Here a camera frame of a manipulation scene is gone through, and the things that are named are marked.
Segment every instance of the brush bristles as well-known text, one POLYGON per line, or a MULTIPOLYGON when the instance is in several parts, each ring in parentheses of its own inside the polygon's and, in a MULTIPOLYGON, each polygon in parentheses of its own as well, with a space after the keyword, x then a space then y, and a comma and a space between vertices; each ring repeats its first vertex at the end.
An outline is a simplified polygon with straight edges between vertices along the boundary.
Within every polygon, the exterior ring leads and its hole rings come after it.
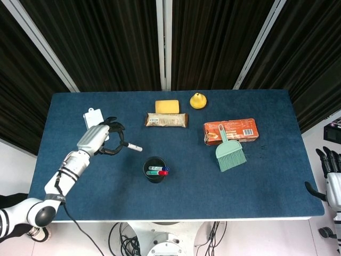
POLYGON ((218 158, 218 163, 221 172, 224 172, 232 167, 235 167, 245 162, 246 158, 242 149, 218 158))

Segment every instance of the white card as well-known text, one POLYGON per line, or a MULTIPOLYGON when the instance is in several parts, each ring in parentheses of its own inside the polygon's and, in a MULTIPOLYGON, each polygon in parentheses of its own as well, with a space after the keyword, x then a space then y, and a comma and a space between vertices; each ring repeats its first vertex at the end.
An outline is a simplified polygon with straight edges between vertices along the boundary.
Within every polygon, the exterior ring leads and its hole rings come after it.
POLYGON ((94 110, 93 108, 89 108, 89 112, 83 115, 86 128, 89 130, 94 125, 98 125, 104 121, 102 116, 102 111, 100 109, 94 110))

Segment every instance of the green dust brush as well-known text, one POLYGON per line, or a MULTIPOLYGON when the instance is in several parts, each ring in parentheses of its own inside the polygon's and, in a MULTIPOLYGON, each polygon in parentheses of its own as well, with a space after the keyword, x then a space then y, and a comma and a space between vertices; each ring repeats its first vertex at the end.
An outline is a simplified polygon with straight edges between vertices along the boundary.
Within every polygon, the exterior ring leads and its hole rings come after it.
POLYGON ((219 126, 220 135, 223 143, 215 150, 220 171, 224 172, 232 167, 246 162, 243 147, 237 140, 228 140, 225 129, 222 124, 219 126))

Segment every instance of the yellow pear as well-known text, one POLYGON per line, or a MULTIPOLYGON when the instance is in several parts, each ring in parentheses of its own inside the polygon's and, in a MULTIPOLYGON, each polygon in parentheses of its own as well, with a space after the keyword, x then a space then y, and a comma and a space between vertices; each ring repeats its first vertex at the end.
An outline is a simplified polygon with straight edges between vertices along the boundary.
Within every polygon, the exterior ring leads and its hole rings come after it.
POLYGON ((190 99, 190 105, 192 108, 200 109, 203 108, 207 103, 205 95, 197 92, 190 99))

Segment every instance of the brush handle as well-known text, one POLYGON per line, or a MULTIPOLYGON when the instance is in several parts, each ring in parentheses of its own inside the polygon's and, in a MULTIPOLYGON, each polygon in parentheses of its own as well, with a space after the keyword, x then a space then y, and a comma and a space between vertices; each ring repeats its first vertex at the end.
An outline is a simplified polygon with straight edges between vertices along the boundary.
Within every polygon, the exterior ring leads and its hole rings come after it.
POLYGON ((226 136, 226 132, 224 126, 222 124, 218 125, 220 136, 222 137, 223 143, 228 142, 228 137, 226 136))

